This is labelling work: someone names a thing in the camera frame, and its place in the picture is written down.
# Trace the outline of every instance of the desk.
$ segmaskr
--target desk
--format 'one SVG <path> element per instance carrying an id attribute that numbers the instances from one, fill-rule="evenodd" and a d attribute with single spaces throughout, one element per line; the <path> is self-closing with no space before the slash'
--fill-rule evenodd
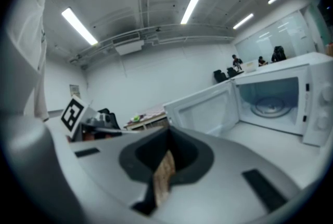
<path id="1" fill-rule="evenodd" d="M 145 110 L 139 115 L 144 115 L 144 117 L 139 122 L 126 124 L 124 128 L 127 130 L 147 130 L 156 126 L 169 126 L 168 118 L 162 104 Z"/>
<path id="2" fill-rule="evenodd" d="M 167 116 L 165 113 L 160 115 L 143 119 L 139 122 L 130 123 L 124 126 L 127 130 L 147 130 L 156 126 L 163 126 L 166 127 L 169 125 Z"/>
<path id="3" fill-rule="evenodd" d="M 244 73 L 244 71 L 236 72 L 236 74 L 235 74 L 233 77 L 235 77 L 235 76 L 237 76 L 237 75 L 239 75 L 239 74 L 242 74 L 242 73 Z"/>

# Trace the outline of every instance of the black object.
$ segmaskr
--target black object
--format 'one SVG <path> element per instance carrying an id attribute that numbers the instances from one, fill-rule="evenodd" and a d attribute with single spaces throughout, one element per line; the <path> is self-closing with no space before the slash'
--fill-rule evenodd
<path id="1" fill-rule="evenodd" d="M 99 153 L 99 152 L 100 151 L 97 148 L 89 148 L 89 149 L 86 149 L 86 150 L 81 150 L 81 151 L 75 152 L 74 154 L 77 157 L 83 157 L 83 156 L 96 154 L 96 153 Z"/>
<path id="2" fill-rule="evenodd" d="M 272 62 L 286 60 L 285 50 L 281 46 L 277 46 L 274 48 L 274 52 L 272 55 Z"/>
<path id="3" fill-rule="evenodd" d="M 110 120 L 111 120 L 111 123 L 112 123 L 112 126 L 114 127 L 114 129 L 120 130 L 120 127 L 119 127 L 117 119 L 116 119 L 116 115 L 114 113 L 110 113 L 109 116 L 110 116 Z"/>
<path id="4" fill-rule="evenodd" d="M 114 113 L 110 113 L 108 109 L 99 110 L 98 113 L 108 114 L 108 119 L 106 118 L 106 121 L 111 122 L 113 129 L 120 130 L 120 127 L 116 119 L 116 115 Z"/>
<path id="5" fill-rule="evenodd" d="M 110 114 L 110 111 L 108 109 L 102 109 L 99 110 L 98 113 Z"/>
<path id="6" fill-rule="evenodd" d="M 213 151 L 207 144 L 169 127 L 125 147 L 119 163 L 132 180 L 148 183 L 168 150 L 176 169 L 170 186 L 195 183 L 214 162 Z"/>
<path id="7" fill-rule="evenodd" d="M 228 68 L 227 71 L 228 71 L 229 78 L 234 77 L 234 76 L 237 75 L 237 72 L 232 67 Z"/>
<path id="8" fill-rule="evenodd" d="M 257 169 L 243 172 L 242 175 L 269 212 L 273 212 L 287 202 Z"/>
<path id="9" fill-rule="evenodd" d="M 217 70 L 214 72 L 214 78 L 217 81 L 217 83 L 221 83 L 225 80 L 228 80 L 227 76 L 224 72 L 221 72 L 221 70 Z"/>
<path id="10" fill-rule="evenodd" d="M 79 109 L 79 111 L 76 112 L 76 114 L 75 111 L 73 110 L 74 107 Z M 61 117 L 61 121 L 64 123 L 64 125 L 67 127 L 69 131 L 73 130 L 83 109 L 84 107 L 80 103 L 78 103 L 75 99 L 72 99 L 71 102 L 68 104 L 65 114 L 63 114 Z M 68 112 L 70 113 L 70 116 L 67 119 L 65 119 L 65 116 L 67 116 L 66 113 Z"/>

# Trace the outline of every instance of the open microwave door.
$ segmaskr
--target open microwave door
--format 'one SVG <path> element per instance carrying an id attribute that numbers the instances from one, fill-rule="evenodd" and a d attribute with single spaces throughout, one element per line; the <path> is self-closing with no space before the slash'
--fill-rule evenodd
<path id="1" fill-rule="evenodd" d="M 171 125 L 213 136 L 219 136 L 239 121 L 231 81 L 214 85 L 163 106 Z"/>

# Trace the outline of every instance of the white microwave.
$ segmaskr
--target white microwave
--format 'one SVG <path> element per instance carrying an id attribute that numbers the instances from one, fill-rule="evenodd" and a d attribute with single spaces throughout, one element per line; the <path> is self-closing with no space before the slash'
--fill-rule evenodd
<path id="1" fill-rule="evenodd" d="M 333 58 L 310 53 L 164 105 L 171 125 L 219 136 L 238 122 L 323 146 L 333 126 Z"/>

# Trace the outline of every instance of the device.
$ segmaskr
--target device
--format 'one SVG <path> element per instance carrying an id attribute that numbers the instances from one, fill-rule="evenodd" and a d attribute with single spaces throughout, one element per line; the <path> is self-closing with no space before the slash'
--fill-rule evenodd
<path id="1" fill-rule="evenodd" d="M 104 139 L 107 135 L 121 136 L 124 131 L 114 129 L 109 114 L 101 112 L 96 112 L 83 100 L 73 95 L 60 117 L 65 134 L 72 142 L 83 141 L 86 133 L 94 135 L 95 139 Z"/>
<path id="2" fill-rule="evenodd" d="M 333 126 L 332 72 L 332 57 L 309 53 L 237 75 L 164 108 L 173 125 L 205 134 L 219 136 L 244 122 L 324 146 Z"/>

